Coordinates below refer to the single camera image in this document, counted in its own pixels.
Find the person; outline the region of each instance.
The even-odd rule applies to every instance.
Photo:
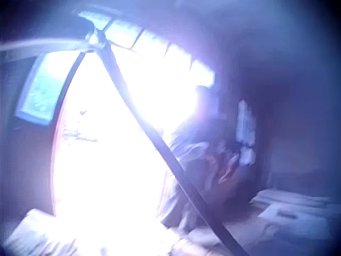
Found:
[[[216,97],[204,86],[197,86],[196,94],[195,111],[168,139],[165,138],[165,142],[182,165],[185,175],[205,197],[218,173],[218,155],[224,151],[224,140]],[[194,230],[199,214],[171,173],[165,196],[165,203],[159,211],[161,223],[166,228],[176,228],[183,235]]]

